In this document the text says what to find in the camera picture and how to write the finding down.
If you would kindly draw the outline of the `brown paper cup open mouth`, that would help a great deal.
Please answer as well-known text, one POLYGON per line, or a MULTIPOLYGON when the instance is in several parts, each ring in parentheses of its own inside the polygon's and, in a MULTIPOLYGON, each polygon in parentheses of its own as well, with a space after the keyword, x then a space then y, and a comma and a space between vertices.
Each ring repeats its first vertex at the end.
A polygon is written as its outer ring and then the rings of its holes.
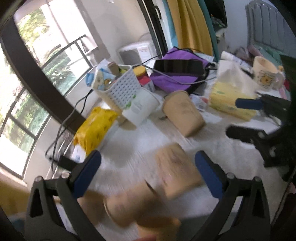
POLYGON ((203 180, 199 170, 178 143, 160 148, 155 158, 158 174, 168 200, 175 199, 202 185, 203 180))

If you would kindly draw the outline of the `yellow curtain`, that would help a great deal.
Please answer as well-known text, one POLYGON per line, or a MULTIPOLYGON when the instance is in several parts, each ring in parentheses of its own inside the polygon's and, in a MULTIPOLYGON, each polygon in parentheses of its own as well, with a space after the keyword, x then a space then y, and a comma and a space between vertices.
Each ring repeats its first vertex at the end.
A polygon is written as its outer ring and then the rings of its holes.
POLYGON ((213 55, 210 33, 198 1, 168 1, 179 48, 213 55))

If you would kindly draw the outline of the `white air conditioner unit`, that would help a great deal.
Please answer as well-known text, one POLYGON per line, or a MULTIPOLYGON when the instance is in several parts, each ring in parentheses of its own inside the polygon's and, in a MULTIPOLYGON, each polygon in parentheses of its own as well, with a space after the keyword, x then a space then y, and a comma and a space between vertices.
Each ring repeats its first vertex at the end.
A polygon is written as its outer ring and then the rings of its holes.
POLYGON ((125 65, 135 65, 151 59, 156 51, 152 41, 140 41, 118 49, 117 53, 125 65))

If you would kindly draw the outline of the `white perforated plastic basket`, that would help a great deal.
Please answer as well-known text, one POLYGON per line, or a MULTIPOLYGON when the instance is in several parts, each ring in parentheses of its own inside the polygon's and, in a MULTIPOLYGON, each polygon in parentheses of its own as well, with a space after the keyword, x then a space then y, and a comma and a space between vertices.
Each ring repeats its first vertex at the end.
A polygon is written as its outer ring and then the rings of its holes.
POLYGON ((99 90, 98 87, 93 86, 94 83, 92 84, 94 92, 116 111, 124 110, 141 88, 132 66, 119 65, 119 67, 126 70, 126 72, 107 90, 99 90))

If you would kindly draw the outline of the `brown paper cup front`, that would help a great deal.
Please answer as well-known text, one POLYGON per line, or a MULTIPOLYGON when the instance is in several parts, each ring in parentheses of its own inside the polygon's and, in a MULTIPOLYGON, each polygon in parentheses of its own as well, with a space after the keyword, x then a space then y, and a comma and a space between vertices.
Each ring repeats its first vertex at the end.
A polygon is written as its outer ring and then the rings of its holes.
POLYGON ((120 227, 127 227, 141 217, 160 196, 147 181, 104 199, 104 207, 110 219, 120 227))

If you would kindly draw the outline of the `black phone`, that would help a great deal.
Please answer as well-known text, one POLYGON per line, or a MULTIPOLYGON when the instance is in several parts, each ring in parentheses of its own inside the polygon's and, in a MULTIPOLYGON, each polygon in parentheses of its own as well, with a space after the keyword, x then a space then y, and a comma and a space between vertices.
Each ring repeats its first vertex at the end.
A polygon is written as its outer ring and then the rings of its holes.
POLYGON ((156 60, 154 69, 169 74, 202 76, 206 73, 201 61, 198 60, 156 60))

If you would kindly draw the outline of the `cream cartoon mug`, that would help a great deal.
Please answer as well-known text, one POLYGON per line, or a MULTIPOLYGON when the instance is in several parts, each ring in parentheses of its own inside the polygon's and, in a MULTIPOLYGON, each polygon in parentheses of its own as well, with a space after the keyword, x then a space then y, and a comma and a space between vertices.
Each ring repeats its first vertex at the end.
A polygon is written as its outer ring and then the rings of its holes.
POLYGON ((282 71, 269 60, 261 56, 256 56, 253 62, 254 81, 264 89, 281 88, 285 81, 285 75, 282 71))

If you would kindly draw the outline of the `brown paper cup middle back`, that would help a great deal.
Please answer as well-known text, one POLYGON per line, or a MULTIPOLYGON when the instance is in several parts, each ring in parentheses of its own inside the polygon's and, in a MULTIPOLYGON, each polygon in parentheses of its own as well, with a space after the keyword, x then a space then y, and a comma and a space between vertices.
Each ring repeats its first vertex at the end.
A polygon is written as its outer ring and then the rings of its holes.
POLYGON ((156 240, 177 240, 181 226, 179 219, 167 216, 151 216, 136 222, 141 238, 154 236, 156 240))

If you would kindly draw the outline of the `yellow tissue pack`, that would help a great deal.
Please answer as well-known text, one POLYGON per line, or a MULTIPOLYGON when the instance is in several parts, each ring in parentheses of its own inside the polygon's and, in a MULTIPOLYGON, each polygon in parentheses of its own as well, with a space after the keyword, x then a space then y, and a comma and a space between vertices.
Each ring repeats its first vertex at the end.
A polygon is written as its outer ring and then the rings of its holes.
POLYGON ((255 110, 237 108, 238 98, 255 99, 260 86, 239 65, 228 60, 218 63, 217 80, 210 93, 210 107, 245 121, 250 121, 255 110))

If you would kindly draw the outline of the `purple bag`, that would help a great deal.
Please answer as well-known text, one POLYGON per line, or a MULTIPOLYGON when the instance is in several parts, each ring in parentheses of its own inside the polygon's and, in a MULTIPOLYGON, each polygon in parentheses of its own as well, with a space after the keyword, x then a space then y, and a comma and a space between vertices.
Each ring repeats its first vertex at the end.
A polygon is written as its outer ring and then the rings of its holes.
POLYGON ((184 90, 189 94, 206 83, 217 63, 195 49, 173 47, 161 59, 155 61, 150 79, 161 90, 171 93, 184 90))

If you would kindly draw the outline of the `brown paper cup far right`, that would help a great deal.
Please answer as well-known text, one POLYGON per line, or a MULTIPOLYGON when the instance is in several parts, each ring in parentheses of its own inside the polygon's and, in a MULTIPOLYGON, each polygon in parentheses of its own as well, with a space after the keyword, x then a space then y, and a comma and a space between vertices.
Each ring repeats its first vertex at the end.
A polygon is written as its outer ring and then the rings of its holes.
POLYGON ((186 138, 195 135, 205 121, 186 91, 178 90, 164 98, 163 113, 186 138))

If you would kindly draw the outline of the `red jar yellow lid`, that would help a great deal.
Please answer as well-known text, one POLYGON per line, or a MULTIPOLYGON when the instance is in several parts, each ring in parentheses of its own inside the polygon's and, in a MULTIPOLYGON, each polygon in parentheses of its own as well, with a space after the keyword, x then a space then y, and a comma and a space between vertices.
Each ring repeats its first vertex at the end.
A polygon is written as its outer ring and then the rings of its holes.
POLYGON ((148 76, 148 73, 146 71, 146 68, 144 66, 136 66, 133 67, 133 73, 137 77, 141 87, 149 90, 150 92, 154 92, 154 84, 150 77, 148 76))

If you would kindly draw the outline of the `yellow snack package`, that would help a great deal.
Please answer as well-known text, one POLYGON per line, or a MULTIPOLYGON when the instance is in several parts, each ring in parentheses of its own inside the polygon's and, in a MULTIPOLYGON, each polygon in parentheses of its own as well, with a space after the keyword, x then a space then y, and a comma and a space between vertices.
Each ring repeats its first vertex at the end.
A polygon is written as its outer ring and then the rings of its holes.
POLYGON ((118 113, 111 109, 94 107, 75 133, 73 145, 79 145, 88 156, 101 144, 117 117, 118 113))

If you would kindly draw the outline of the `white paper cup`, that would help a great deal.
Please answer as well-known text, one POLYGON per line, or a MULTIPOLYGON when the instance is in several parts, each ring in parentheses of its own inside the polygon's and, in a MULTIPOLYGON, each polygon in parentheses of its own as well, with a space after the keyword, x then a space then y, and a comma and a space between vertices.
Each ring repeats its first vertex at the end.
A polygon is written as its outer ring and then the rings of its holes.
POLYGON ((139 126, 159 106, 152 92, 141 87, 122 111, 122 116, 133 125, 139 126))

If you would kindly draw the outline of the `brown paper cup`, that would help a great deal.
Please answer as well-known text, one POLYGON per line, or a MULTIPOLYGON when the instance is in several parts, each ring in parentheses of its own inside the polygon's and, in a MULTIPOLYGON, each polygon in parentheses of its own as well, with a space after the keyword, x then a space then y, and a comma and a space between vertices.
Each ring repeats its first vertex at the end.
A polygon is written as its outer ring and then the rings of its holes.
POLYGON ((179 219, 167 216, 151 216, 136 222, 141 238, 154 236, 156 240, 177 240, 181 226, 179 219))
POLYGON ((110 219, 120 227, 127 227, 141 217, 160 196, 147 181, 104 199, 104 207, 110 219))
POLYGON ((186 138, 195 135, 205 121, 186 91, 178 90, 164 98, 163 113, 186 138))

